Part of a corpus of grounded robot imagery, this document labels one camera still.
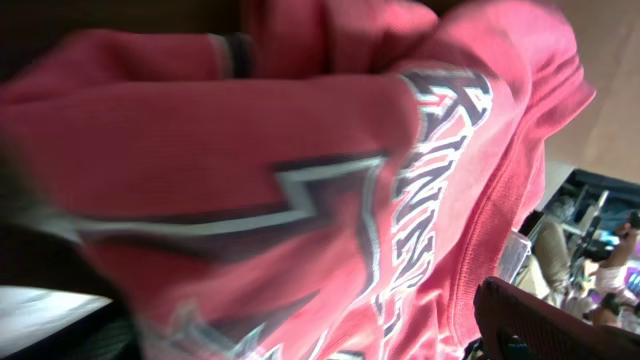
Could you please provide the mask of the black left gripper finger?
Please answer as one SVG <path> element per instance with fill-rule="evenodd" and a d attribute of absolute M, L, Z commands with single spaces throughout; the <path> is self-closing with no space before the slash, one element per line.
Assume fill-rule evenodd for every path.
<path fill-rule="evenodd" d="M 474 296 L 483 359 L 639 360 L 639 336 L 589 325 L 496 277 Z"/>

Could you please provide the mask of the red soccer t-shirt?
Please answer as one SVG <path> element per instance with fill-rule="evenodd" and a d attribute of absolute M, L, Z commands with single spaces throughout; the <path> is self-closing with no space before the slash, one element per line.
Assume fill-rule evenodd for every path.
<path fill-rule="evenodd" d="M 251 1 L 247 32 L 84 31 L 1 134 L 148 359 L 458 359 L 477 285 L 594 97 L 538 1 Z"/>

